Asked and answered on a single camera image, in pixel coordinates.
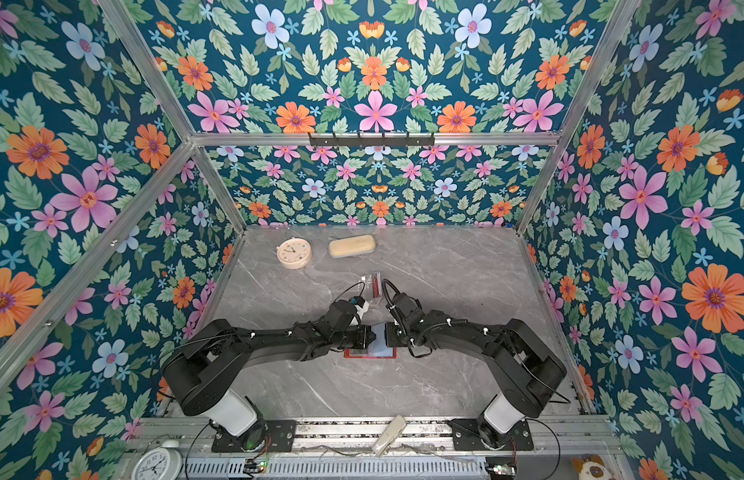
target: floral wallpaper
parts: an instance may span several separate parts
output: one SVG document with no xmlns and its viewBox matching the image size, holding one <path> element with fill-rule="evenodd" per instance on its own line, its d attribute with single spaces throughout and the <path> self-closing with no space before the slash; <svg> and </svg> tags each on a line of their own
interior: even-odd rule
<svg viewBox="0 0 744 480">
<path fill-rule="evenodd" d="M 526 231 L 642 480 L 744 479 L 744 2 L 645 2 Z"/>
<path fill-rule="evenodd" d="M 147 3 L 139 26 L 197 130 L 277 133 L 558 128 L 615 5 Z"/>
<path fill-rule="evenodd" d="M 160 362 L 195 332 L 233 242 L 189 161 L 0 398 L 0 480 L 113 476 L 159 408 Z"/>
<path fill-rule="evenodd" d="M 0 0 L 0 347 L 176 143 L 97 6 Z"/>
</svg>

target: black mounting plate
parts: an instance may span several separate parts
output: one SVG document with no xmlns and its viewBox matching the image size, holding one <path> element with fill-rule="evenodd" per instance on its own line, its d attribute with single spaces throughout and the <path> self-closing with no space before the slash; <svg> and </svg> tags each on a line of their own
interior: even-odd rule
<svg viewBox="0 0 744 480">
<path fill-rule="evenodd" d="M 298 423 L 295 420 L 266 420 L 265 424 L 268 426 L 268 434 L 271 436 L 268 451 L 291 452 L 292 442 L 294 442 L 294 430 Z M 222 437 L 220 438 L 217 438 L 217 436 L 214 437 L 212 443 L 213 453 L 244 452 L 244 449 L 236 443 L 234 437 L 230 436 L 225 430 L 221 434 Z"/>
<path fill-rule="evenodd" d="M 452 428 L 452 441 L 454 443 L 455 450 L 458 452 L 475 452 L 481 450 L 487 450 L 478 436 L 472 435 L 468 432 L 478 432 L 479 424 L 474 418 L 455 418 L 451 422 L 457 424 L 462 428 Z M 532 434 L 530 432 L 530 424 L 526 420 L 521 420 L 513 426 L 510 431 L 511 437 L 516 444 L 516 450 L 518 452 L 530 451 L 535 448 L 532 443 Z M 509 444 L 503 447 L 499 452 L 513 451 L 513 445 Z"/>
</svg>

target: orange flower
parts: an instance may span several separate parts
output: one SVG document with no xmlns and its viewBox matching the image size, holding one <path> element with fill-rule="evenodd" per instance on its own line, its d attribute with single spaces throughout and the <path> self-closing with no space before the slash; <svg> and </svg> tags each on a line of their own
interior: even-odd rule
<svg viewBox="0 0 744 480">
<path fill-rule="evenodd" d="M 687 162 L 692 161 L 698 154 L 696 145 L 700 144 L 700 134 L 692 132 L 691 125 L 685 125 L 683 129 L 678 127 L 668 132 L 668 138 L 660 140 L 661 153 L 658 154 L 658 163 L 669 172 L 676 170 L 680 172 L 687 167 Z"/>
<path fill-rule="evenodd" d="M 172 38 L 175 36 L 175 28 L 171 26 L 170 24 L 164 22 L 161 20 L 160 22 L 156 22 L 156 28 L 164 34 L 166 38 Z"/>
<path fill-rule="evenodd" d="M 350 59 L 348 57 L 341 58 L 338 61 L 338 70 L 341 72 L 350 72 Z"/>
<path fill-rule="evenodd" d="M 304 105 L 298 106 L 293 101 L 288 101 L 284 107 L 276 110 L 279 118 L 276 124 L 284 129 L 286 134 L 312 134 L 315 132 L 316 119 L 308 114 L 308 108 Z"/>
<path fill-rule="evenodd" d="M 185 83 L 191 85 L 196 90 L 204 91 L 212 89 L 212 74 L 209 73 L 209 67 L 203 62 L 196 62 L 196 57 L 180 57 L 178 60 L 178 72 L 183 76 Z"/>
<path fill-rule="evenodd" d="M 380 38 L 385 32 L 385 24 L 382 22 L 362 22 L 359 24 L 359 32 L 364 38 Z"/>
<path fill-rule="evenodd" d="M 406 72 L 411 67 L 412 65 L 410 65 L 410 61 L 404 57 L 399 57 L 399 59 L 396 60 L 396 70 L 399 72 Z"/>
<path fill-rule="evenodd" d="M 44 127 L 41 131 L 30 125 L 23 127 L 21 136 L 12 134 L 6 142 L 12 147 L 6 156 L 12 163 L 20 164 L 17 169 L 29 177 L 35 174 L 47 180 L 62 172 L 61 165 L 68 165 L 68 155 L 61 153 L 68 147 Z"/>
<path fill-rule="evenodd" d="M 568 276 L 564 276 L 559 287 L 559 292 L 562 293 L 562 298 L 565 302 L 571 303 L 577 294 L 577 285 Z"/>
<path fill-rule="evenodd" d="M 169 145 L 164 132 L 156 129 L 154 124 L 148 124 L 137 127 L 137 133 L 139 135 L 135 136 L 135 146 L 141 148 L 142 161 L 150 163 L 151 168 L 155 169 L 164 165 L 169 156 Z"/>
<path fill-rule="evenodd" d="M 228 263 L 228 259 L 231 258 L 231 253 L 233 253 L 233 244 L 228 244 L 223 249 L 223 265 Z"/>
<path fill-rule="evenodd" d="M 716 102 L 716 108 L 719 111 L 727 111 L 735 108 L 737 104 L 744 98 L 744 95 L 739 90 L 724 90 L 724 92 L 718 96 Z"/>
<path fill-rule="evenodd" d="M 361 67 L 362 82 L 372 90 L 380 90 L 381 85 L 385 85 L 386 73 L 388 73 L 388 67 L 383 65 L 383 61 L 380 57 L 369 57 L 367 64 Z"/>
<path fill-rule="evenodd" d="M 26 272 L 12 278 L 12 270 L 0 268 L 0 338 L 12 335 L 33 313 L 31 306 L 43 300 L 40 288 L 31 288 L 36 279 Z"/>
<path fill-rule="evenodd" d="M 642 458 L 638 464 L 638 475 L 642 480 L 668 480 L 668 475 L 651 458 Z"/>
<path fill-rule="evenodd" d="M 726 174 L 728 166 L 729 160 L 727 160 L 727 154 L 724 152 L 718 152 L 716 155 L 713 155 L 708 159 L 708 164 L 705 165 L 713 175 Z"/>
<path fill-rule="evenodd" d="M 693 320 L 703 318 L 703 328 L 713 333 L 722 331 L 722 323 L 730 333 L 744 329 L 744 278 L 727 274 L 724 265 L 710 264 L 707 273 L 699 266 L 689 274 L 692 283 L 682 286 L 682 296 L 691 301 L 687 312 Z"/>
<path fill-rule="evenodd" d="M 196 287 L 193 284 L 194 282 L 191 280 L 190 276 L 181 278 L 178 281 L 178 285 L 173 291 L 175 298 L 172 299 L 172 302 L 175 303 L 177 308 L 185 308 L 191 303 L 191 300 L 193 300 L 193 294 L 196 293 Z"/>
<path fill-rule="evenodd" d="M 573 37 L 576 37 L 577 35 L 581 34 L 583 30 L 586 29 L 587 24 L 588 22 L 586 22 L 585 20 L 578 20 L 569 27 L 569 34 Z"/>
<path fill-rule="evenodd" d="M 377 202 L 372 207 L 372 213 L 379 216 L 380 218 L 388 215 L 389 210 L 390 210 L 390 206 L 388 206 L 388 204 L 386 204 L 385 202 Z"/>
<path fill-rule="evenodd" d="M 587 132 L 580 137 L 580 145 L 577 148 L 577 163 L 580 167 L 591 168 L 602 157 L 604 148 L 604 129 L 601 126 L 591 125 Z"/>
<path fill-rule="evenodd" d="M 473 117 L 475 112 L 473 106 L 466 106 L 464 101 L 456 101 L 454 106 L 445 106 L 444 114 L 439 115 L 436 120 L 441 125 L 439 131 L 443 134 L 467 134 L 476 124 L 476 117 Z"/>
<path fill-rule="evenodd" d="M 596 398 L 596 392 L 593 391 L 593 379 L 591 378 L 590 374 L 586 373 L 586 368 L 582 365 L 577 366 L 578 371 L 580 371 L 580 376 L 582 377 L 583 383 L 586 384 L 586 391 L 588 392 L 588 396 L 591 397 L 591 400 Z"/>
<path fill-rule="evenodd" d="M 252 215 L 257 216 L 258 218 L 268 218 L 271 216 L 271 209 L 260 202 L 250 203 L 249 209 L 252 212 Z"/>
<path fill-rule="evenodd" d="M 569 58 L 564 55 L 553 55 L 550 61 L 540 65 L 540 72 L 535 75 L 538 88 L 553 90 L 555 86 L 564 82 L 564 75 L 569 73 Z"/>
<path fill-rule="evenodd" d="M 89 447 L 86 449 L 87 456 L 93 457 L 100 453 L 100 448 L 102 448 L 102 443 L 104 441 L 103 437 L 98 437 L 92 440 L 92 443 L 89 444 Z"/>
<path fill-rule="evenodd" d="M 511 202 L 498 202 L 492 206 L 492 216 L 506 216 L 511 213 Z"/>
</svg>

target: black cable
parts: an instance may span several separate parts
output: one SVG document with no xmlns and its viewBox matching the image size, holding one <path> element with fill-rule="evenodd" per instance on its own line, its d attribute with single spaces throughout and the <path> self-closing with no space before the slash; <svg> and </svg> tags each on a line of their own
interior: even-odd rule
<svg viewBox="0 0 744 480">
<path fill-rule="evenodd" d="M 546 425 L 543 422 L 540 422 L 540 420 L 538 420 L 536 418 L 529 418 L 529 417 L 527 417 L 527 420 L 532 420 L 534 422 L 538 422 L 540 425 L 548 428 L 550 430 L 550 432 L 553 434 L 554 439 L 556 440 L 556 445 L 559 447 L 559 454 L 558 454 L 558 456 L 556 456 L 556 466 L 553 467 L 553 471 L 550 472 L 550 474 L 548 474 L 547 476 L 540 478 L 540 480 L 548 480 L 550 477 L 553 476 L 554 473 L 556 473 L 556 470 L 559 469 L 559 462 L 562 460 L 562 444 L 559 443 L 559 437 L 556 435 L 556 432 L 554 432 L 551 427 L 549 427 L 548 425 Z"/>
</svg>

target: clock face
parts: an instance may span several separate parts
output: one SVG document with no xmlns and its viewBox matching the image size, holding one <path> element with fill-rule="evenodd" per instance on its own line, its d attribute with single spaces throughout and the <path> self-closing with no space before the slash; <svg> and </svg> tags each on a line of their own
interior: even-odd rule
<svg viewBox="0 0 744 480">
<path fill-rule="evenodd" d="M 310 245 L 301 238 L 293 238 L 281 244 L 278 248 L 278 257 L 282 262 L 299 262 L 310 255 Z"/>
<path fill-rule="evenodd" d="M 135 480 L 159 480 L 167 469 L 169 456 L 161 450 L 150 452 L 135 469 Z"/>
</svg>

